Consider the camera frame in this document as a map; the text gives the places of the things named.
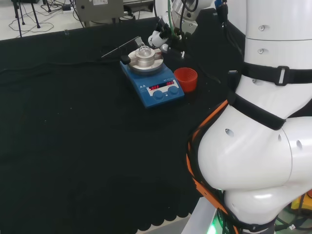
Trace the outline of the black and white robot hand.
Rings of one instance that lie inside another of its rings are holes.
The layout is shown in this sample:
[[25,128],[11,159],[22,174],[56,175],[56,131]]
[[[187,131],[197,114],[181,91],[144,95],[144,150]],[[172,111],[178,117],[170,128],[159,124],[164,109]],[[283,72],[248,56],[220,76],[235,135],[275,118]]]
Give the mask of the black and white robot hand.
[[191,53],[187,48],[187,36],[179,28],[173,27],[168,16],[159,17],[156,28],[148,38],[148,43],[153,49],[160,49],[167,55],[181,59],[190,59]]

